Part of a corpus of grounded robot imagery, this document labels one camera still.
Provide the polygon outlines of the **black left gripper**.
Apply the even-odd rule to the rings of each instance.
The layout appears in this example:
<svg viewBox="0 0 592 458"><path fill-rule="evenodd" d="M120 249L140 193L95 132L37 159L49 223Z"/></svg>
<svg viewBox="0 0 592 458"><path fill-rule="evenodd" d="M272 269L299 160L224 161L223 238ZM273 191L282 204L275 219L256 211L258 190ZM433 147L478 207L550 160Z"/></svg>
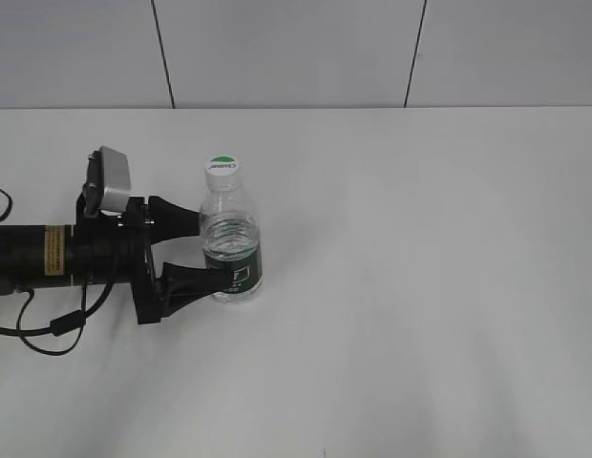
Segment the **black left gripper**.
<svg viewBox="0 0 592 458"><path fill-rule="evenodd" d="M182 208L161 197L132 197L126 210L108 216L89 206L97 198L81 194L75 205L73 284L101 284L103 290L83 312L88 320L107 301L117 284L131 287L139 324L159 323L186 305L225 292L229 272L165 263L156 277L152 245L170 239L198 237L200 213Z"/></svg>

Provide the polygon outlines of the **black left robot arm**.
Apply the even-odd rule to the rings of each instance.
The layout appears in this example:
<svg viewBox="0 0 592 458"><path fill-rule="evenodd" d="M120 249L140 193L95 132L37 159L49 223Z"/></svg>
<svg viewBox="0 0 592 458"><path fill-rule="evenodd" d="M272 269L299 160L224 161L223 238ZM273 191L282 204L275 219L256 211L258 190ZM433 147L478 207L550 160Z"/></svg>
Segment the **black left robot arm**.
<svg viewBox="0 0 592 458"><path fill-rule="evenodd" d="M226 270L165 263L156 273L153 246L199 235L199 215L160 197L132 197L124 213L85 213L73 225L0 225L0 297L17 290L127 283L137 321L159 323L184 306L228 289Z"/></svg>

